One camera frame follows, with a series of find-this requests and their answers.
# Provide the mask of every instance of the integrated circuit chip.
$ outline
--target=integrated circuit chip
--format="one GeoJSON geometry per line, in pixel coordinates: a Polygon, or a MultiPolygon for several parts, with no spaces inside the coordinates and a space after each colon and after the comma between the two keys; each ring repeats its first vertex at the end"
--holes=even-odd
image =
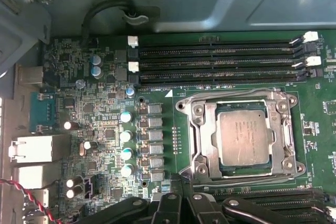
{"type": "Polygon", "coordinates": [[[114,130],[105,130],[105,138],[115,138],[116,132],[114,130]]]}
{"type": "Polygon", "coordinates": [[[107,98],[108,99],[113,99],[113,98],[116,98],[116,95],[115,95],[116,93],[108,93],[107,94],[107,98]]]}
{"type": "Polygon", "coordinates": [[[221,112],[217,139],[222,142],[219,156],[224,166],[251,166],[269,162],[268,134],[262,110],[221,112]]]}
{"type": "Polygon", "coordinates": [[[115,98],[118,100],[124,100],[125,99],[125,91],[124,90],[118,90],[116,92],[115,98]]]}
{"type": "Polygon", "coordinates": [[[140,153],[148,153],[149,148],[148,147],[140,147],[140,153]]]}
{"type": "Polygon", "coordinates": [[[114,60],[115,62],[126,62],[127,61],[126,50],[116,50],[116,52],[114,53],[114,60]]]}
{"type": "Polygon", "coordinates": [[[149,118],[149,128],[162,127],[162,118],[149,118]]]}
{"type": "Polygon", "coordinates": [[[304,132],[305,135],[311,135],[311,134],[313,134],[312,128],[304,128],[303,132],[304,132]]]}
{"type": "Polygon", "coordinates": [[[140,128],[148,127],[148,120],[140,121],[139,127],[140,128]]]}
{"type": "Polygon", "coordinates": [[[96,170],[97,169],[97,163],[95,161],[88,163],[88,169],[89,170],[96,170]]]}
{"type": "Polygon", "coordinates": [[[117,75],[118,81],[127,81],[127,69],[126,68],[117,68],[116,75],[117,75]]]}
{"type": "Polygon", "coordinates": [[[150,141],[160,141],[162,140],[163,134],[162,131],[149,131],[149,140],[150,141]]]}
{"type": "Polygon", "coordinates": [[[73,97],[64,98],[64,107],[67,109],[73,109],[75,107],[75,100],[73,97]]]}
{"type": "Polygon", "coordinates": [[[140,160],[140,165],[141,166],[149,166],[149,160],[147,159],[147,160],[140,160]]]}
{"type": "Polygon", "coordinates": [[[123,188],[114,188],[111,190],[111,195],[113,198],[121,198],[123,194],[123,188]]]}
{"type": "Polygon", "coordinates": [[[106,76],[106,83],[115,83],[115,77],[111,74],[106,76]]]}
{"type": "Polygon", "coordinates": [[[83,107],[83,112],[84,113],[93,113],[94,112],[94,106],[91,103],[87,103],[83,107]]]}
{"type": "Polygon", "coordinates": [[[151,175],[149,173],[142,173],[141,174],[141,179],[150,179],[151,175]]]}
{"type": "Polygon", "coordinates": [[[142,141],[144,141],[144,140],[148,140],[148,138],[149,138],[149,135],[148,134],[140,134],[139,135],[139,139],[140,140],[142,140],[142,141]]]}
{"type": "Polygon", "coordinates": [[[147,108],[140,108],[140,109],[139,109],[139,114],[140,114],[140,115],[146,115],[147,113],[148,113],[147,108]]]}

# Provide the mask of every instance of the blue capacitor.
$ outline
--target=blue capacitor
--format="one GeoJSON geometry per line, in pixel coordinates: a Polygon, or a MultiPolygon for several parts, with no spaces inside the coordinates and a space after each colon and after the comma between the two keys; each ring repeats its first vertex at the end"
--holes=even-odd
{"type": "Polygon", "coordinates": [[[127,96],[128,98],[133,98],[133,97],[135,97],[135,90],[134,90],[134,88],[127,88],[127,89],[126,89],[126,96],[127,96]]]}
{"type": "Polygon", "coordinates": [[[94,66],[101,67],[101,65],[102,65],[101,58],[98,55],[91,56],[90,61],[91,61],[92,65],[94,65],[94,66]]]}
{"type": "Polygon", "coordinates": [[[103,72],[101,71],[101,68],[98,66],[94,66],[91,68],[91,74],[96,79],[100,79],[103,76],[103,72]]]}
{"type": "Polygon", "coordinates": [[[133,156],[133,150],[131,148],[125,148],[122,150],[120,157],[122,160],[130,160],[133,156]]]}

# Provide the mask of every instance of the black ram slot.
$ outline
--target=black ram slot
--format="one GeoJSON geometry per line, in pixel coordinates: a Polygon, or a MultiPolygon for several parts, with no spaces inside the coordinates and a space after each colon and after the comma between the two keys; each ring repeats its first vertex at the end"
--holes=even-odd
{"type": "Polygon", "coordinates": [[[298,81],[305,81],[306,76],[271,76],[271,77],[263,77],[263,78],[254,78],[254,79],[234,79],[234,78],[226,78],[226,79],[192,79],[192,80],[159,80],[159,81],[152,81],[152,80],[141,80],[142,87],[180,87],[180,86],[198,86],[198,85],[227,85],[227,84],[249,84],[249,83],[279,83],[279,82],[298,82],[298,81]]]}
{"type": "Polygon", "coordinates": [[[147,47],[142,48],[142,50],[150,50],[153,48],[163,48],[163,47],[180,47],[180,46],[188,46],[188,47],[194,47],[194,46],[206,46],[206,45],[278,45],[281,47],[294,47],[304,41],[303,36],[299,36],[293,39],[277,39],[277,40],[239,40],[239,41],[201,41],[196,42],[193,44],[156,44],[156,45],[150,45],[147,47]]]}
{"type": "Polygon", "coordinates": [[[211,59],[202,58],[191,58],[185,60],[156,60],[152,62],[149,60],[141,61],[140,71],[145,73],[146,71],[153,71],[158,69],[174,69],[174,70],[187,70],[187,69],[244,69],[244,68],[267,68],[268,70],[285,69],[295,70],[298,68],[303,68],[305,66],[305,59],[269,59],[269,60],[226,60],[223,57],[214,57],[211,59]]]}
{"type": "Polygon", "coordinates": [[[227,56],[243,56],[243,55],[292,55],[296,52],[303,51],[303,46],[296,48],[286,47],[269,47],[268,45],[252,46],[197,46],[197,47],[167,47],[153,49],[140,52],[140,59],[148,57],[185,57],[187,55],[204,56],[204,55],[227,55],[227,56]]]}
{"type": "Polygon", "coordinates": [[[258,204],[259,206],[265,207],[269,210],[275,211],[275,210],[294,210],[294,209],[312,209],[312,207],[316,207],[318,209],[321,209],[321,211],[324,210],[324,206],[322,203],[317,201],[279,201],[279,202],[272,202],[272,203],[262,203],[258,204]]]}
{"type": "Polygon", "coordinates": [[[310,199],[320,199],[324,198],[324,193],[319,189],[281,189],[281,190],[260,190],[260,191],[247,191],[241,193],[223,193],[219,194],[217,192],[210,191],[216,201],[223,201],[228,197],[238,197],[242,199],[254,199],[254,198],[265,198],[265,197],[286,197],[286,196],[310,196],[310,199]]]}
{"type": "Polygon", "coordinates": [[[273,58],[282,58],[282,59],[294,59],[294,58],[299,58],[301,56],[303,56],[304,50],[297,50],[295,52],[293,52],[292,54],[290,53],[280,53],[280,54],[275,54],[275,53],[271,53],[269,54],[269,52],[267,51],[263,51],[260,54],[256,54],[256,53],[248,53],[248,52],[239,52],[239,53],[235,53],[235,52],[225,52],[225,53],[213,53],[211,51],[206,51],[206,52],[189,52],[189,53],[185,53],[185,54],[180,54],[179,52],[176,52],[175,54],[170,54],[170,55],[149,55],[149,56],[144,56],[141,55],[140,59],[141,60],[166,60],[166,59],[187,59],[187,58],[195,58],[195,57],[225,57],[225,59],[273,59],[273,58]]]}
{"type": "Polygon", "coordinates": [[[180,81],[233,81],[233,80],[263,80],[272,78],[294,78],[306,74],[305,71],[218,71],[218,70],[186,70],[182,73],[165,71],[164,73],[151,72],[140,76],[141,83],[177,83],[180,81]]]}
{"type": "Polygon", "coordinates": [[[281,197],[263,197],[263,198],[251,198],[251,202],[256,204],[267,204],[275,202],[290,202],[290,201],[309,201],[309,200],[323,200],[323,197],[312,196],[312,195],[290,195],[281,197]]]}

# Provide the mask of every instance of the ram slot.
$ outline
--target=ram slot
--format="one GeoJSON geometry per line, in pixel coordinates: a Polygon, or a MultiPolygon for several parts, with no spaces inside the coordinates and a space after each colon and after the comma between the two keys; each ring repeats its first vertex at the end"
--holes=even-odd
{"type": "Polygon", "coordinates": [[[140,71],[153,71],[156,69],[244,69],[244,68],[283,68],[295,70],[305,66],[305,59],[227,59],[226,57],[212,58],[187,58],[187,59],[167,59],[167,60],[143,60],[140,62],[140,71]]]}
{"type": "Polygon", "coordinates": [[[188,84],[188,83],[256,83],[259,81],[303,81],[307,77],[304,70],[300,71],[183,71],[169,73],[145,73],[140,75],[142,85],[146,84],[188,84]]]}
{"type": "Polygon", "coordinates": [[[277,45],[281,47],[295,47],[304,41],[303,36],[298,36],[292,39],[276,39],[276,40],[239,40],[239,41],[200,41],[186,45],[185,43],[173,44],[154,44],[143,48],[143,50],[151,50],[153,48],[163,47],[180,47],[180,46],[207,46],[207,45],[277,45]]]}
{"type": "Polygon", "coordinates": [[[260,190],[260,191],[245,191],[239,193],[217,193],[209,192],[213,194],[217,202],[223,201],[228,197],[239,197],[242,199],[257,199],[257,198],[284,198],[284,197],[302,197],[300,199],[309,198],[310,200],[328,200],[328,197],[319,189],[281,189],[281,190],[260,190]]]}
{"type": "Polygon", "coordinates": [[[181,46],[140,50],[140,59],[150,59],[159,56],[165,58],[190,56],[253,56],[253,55],[293,55],[303,52],[303,45],[294,48],[272,47],[272,45],[230,45],[230,46],[181,46]]]}

